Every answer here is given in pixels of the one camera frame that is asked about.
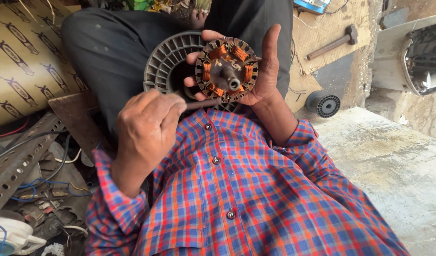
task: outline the red and blue checkered shirt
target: red and blue checkered shirt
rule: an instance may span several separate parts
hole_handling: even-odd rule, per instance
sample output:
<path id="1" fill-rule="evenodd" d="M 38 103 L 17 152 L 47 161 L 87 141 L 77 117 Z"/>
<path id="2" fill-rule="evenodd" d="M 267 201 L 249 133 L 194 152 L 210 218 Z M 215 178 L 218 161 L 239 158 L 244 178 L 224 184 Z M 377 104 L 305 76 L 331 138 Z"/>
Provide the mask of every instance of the red and blue checkered shirt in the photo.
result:
<path id="1" fill-rule="evenodd" d="M 408 255 L 368 196 L 335 167 L 307 120 L 285 147 L 249 115 L 183 119 L 146 195 L 122 194 L 95 151 L 89 255 Z"/>

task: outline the hammer head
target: hammer head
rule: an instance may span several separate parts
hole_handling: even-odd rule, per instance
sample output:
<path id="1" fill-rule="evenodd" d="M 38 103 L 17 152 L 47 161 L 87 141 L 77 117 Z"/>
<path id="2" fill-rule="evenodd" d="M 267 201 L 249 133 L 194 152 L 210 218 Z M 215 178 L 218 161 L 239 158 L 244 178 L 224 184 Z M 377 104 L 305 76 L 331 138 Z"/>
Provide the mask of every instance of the hammer head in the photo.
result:
<path id="1" fill-rule="evenodd" d="M 355 28 L 354 24 L 352 24 L 351 26 L 348 26 L 346 28 L 345 32 L 346 32 L 346 35 L 351 36 L 351 40 L 349 40 L 349 44 L 352 46 L 357 44 L 357 29 Z"/>

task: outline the printed logo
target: printed logo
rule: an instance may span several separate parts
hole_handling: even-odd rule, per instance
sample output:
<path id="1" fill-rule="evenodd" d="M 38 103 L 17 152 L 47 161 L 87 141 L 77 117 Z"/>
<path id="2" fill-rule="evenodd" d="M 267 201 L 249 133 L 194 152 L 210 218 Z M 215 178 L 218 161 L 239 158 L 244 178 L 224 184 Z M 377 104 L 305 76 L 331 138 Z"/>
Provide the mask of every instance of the printed logo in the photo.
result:
<path id="1" fill-rule="evenodd" d="M 50 100 L 53 99 L 55 96 L 54 94 L 49 90 L 49 88 L 47 88 L 46 85 L 44 85 L 44 87 L 39 87 L 37 84 L 34 85 L 36 88 L 39 88 L 39 90 L 42 92 L 42 94 L 44 94 L 44 96 Z"/>
<path id="2" fill-rule="evenodd" d="M 0 42 L 0 48 L 19 66 L 25 74 L 32 76 L 34 72 L 28 67 L 27 63 L 7 44 L 5 41 Z"/>
<path id="3" fill-rule="evenodd" d="M 57 56 L 57 58 L 62 62 L 62 63 L 67 63 L 68 60 L 66 59 L 66 57 L 61 53 L 61 51 L 52 43 L 52 41 L 50 41 L 49 38 L 47 38 L 46 35 L 44 35 L 43 32 L 41 33 L 36 33 L 32 30 L 33 33 L 37 34 L 39 39 L 41 39 L 41 41 L 47 46 L 47 48 L 49 48 L 53 54 L 55 54 Z"/>
<path id="4" fill-rule="evenodd" d="M 15 118 L 23 116 L 22 113 L 17 110 L 11 103 L 8 101 L 0 102 L 1 107 L 6 110 L 10 115 L 12 115 Z"/>
<path id="5" fill-rule="evenodd" d="M 68 72 L 73 76 L 74 81 L 76 82 L 78 88 L 80 89 L 80 91 L 86 91 L 88 90 L 88 87 L 84 84 L 84 82 L 82 82 L 82 80 L 80 78 L 78 78 L 77 74 L 73 74 L 71 72 Z"/>
<path id="6" fill-rule="evenodd" d="M 36 9 L 36 6 L 30 0 L 22 0 L 23 4 L 30 7 L 31 9 Z"/>
<path id="7" fill-rule="evenodd" d="M 52 29 L 52 31 L 53 31 L 53 32 L 54 32 L 54 33 L 55 33 L 59 38 L 61 38 L 61 35 L 60 35 L 60 29 L 59 29 L 57 26 L 55 26 L 55 24 L 52 22 L 52 20 L 49 19 L 49 17 L 47 17 L 47 16 L 43 17 L 43 16 L 39 16 L 39 15 L 38 15 L 38 17 L 41 18 L 41 19 L 43 19 L 44 22 L 47 24 L 47 26 L 49 26 L 50 29 Z"/>
<path id="8" fill-rule="evenodd" d="M 12 89 L 25 101 L 27 102 L 30 107 L 34 108 L 37 107 L 38 104 L 34 102 L 33 97 L 17 82 L 14 81 L 14 78 L 11 79 L 4 79 L 3 77 L 0 77 L 0 79 L 5 80 L 8 82 L 9 86 L 12 87 Z"/>
<path id="9" fill-rule="evenodd" d="M 38 55 L 39 51 L 36 50 L 32 43 L 28 40 L 26 36 L 20 32 L 19 29 L 17 29 L 11 22 L 6 24 L 0 21 L 1 24 L 3 24 L 22 44 L 25 46 L 31 53 Z"/>
<path id="10" fill-rule="evenodd" d="M 40 63 L 41 66 L 45 67 L 47 72 L 52 76 L 52 78 L 57 82 L 58 86 L 63 90 L 64 93 L 70 93 L 68 86 L 64 82 L 63 78 L 61 78 L 60 74 L 56 71 L 54 67 L 52 67 L 52 64 L 49 64 L 48 66 L 43 65 Z"/>
<path id="11" fill-rule="evenodd" d="M 46 0 L 40 0 L 40 1 L 41 1 L 41 3 L 44 3 L 44 5 L 47 6 L 50 9 L 50 5 L 49 5 L 49 3 Z M 52 5 L 52 9 L 54 9 L 55 15 L 57 15 L 60 18 L 64 17 L 64 15 L 61 14 L 61 12 L 54 5 Z"/>
<path id="12" fill-rule="evenodd" d="M 19 16 L 20 19 L 22 19 L 23 22 L 27 22 L 30 23 L 31 20 L 28 19 L 27 16 L 25 16 L 25 14 L 19 10 L 15 5 L 12 4 L 5 4 L 5 6 L 10 9 L 14 14 L 16 14 L 17 16 Z"/>

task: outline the red wire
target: red wire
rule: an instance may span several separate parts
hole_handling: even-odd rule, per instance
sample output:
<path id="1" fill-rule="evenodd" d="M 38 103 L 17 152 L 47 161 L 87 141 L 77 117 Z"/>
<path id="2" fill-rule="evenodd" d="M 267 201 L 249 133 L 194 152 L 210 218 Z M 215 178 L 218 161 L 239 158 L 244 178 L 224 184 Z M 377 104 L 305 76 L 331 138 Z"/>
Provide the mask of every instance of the red wire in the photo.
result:
<path id="1" fill-rule="evenodd" d="M 9 132 L 9 133 L 1 134 L 0 137 L 5 137 L 7 135 L 10 135 L 10 134 L 13 134 L 13 133 L 16 133 L 16 132 L 22 130 L 23 128 L 25 128 L 25 126 L 27 126 L 28 120 L 30 120 L 30 116 L 27 116 L 27 121 L 25 121 L 25 123 L 19 129 L 12 131 L 12 132 Z"/>

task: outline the man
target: man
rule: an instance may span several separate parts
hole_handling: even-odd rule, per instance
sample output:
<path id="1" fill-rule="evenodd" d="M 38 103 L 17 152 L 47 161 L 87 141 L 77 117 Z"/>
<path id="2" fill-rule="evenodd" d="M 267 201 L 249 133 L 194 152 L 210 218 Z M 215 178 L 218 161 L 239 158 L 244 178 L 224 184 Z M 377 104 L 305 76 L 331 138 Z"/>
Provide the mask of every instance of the man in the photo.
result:
<path id="1" fill-rule="evenodd" d="M 115 160 L 95 152 L 101 188 L 87 212 L 89 255 L 408 254 L 283 100 L 292 8 L 290 0 L 213 0 L 205 28 L 218 32 L 203 39 L 225 32 L 248 42 L 262 57 L 259 77 L 239 114 L 200 109 L 180 123 L 182 98 L 140 92 L 151 50 L 182 26 L 161 14 L 98 9 L 63 23 L 70 60 L 119 138 Z M 151 209 L 140 189 L 150 173 Z"/>

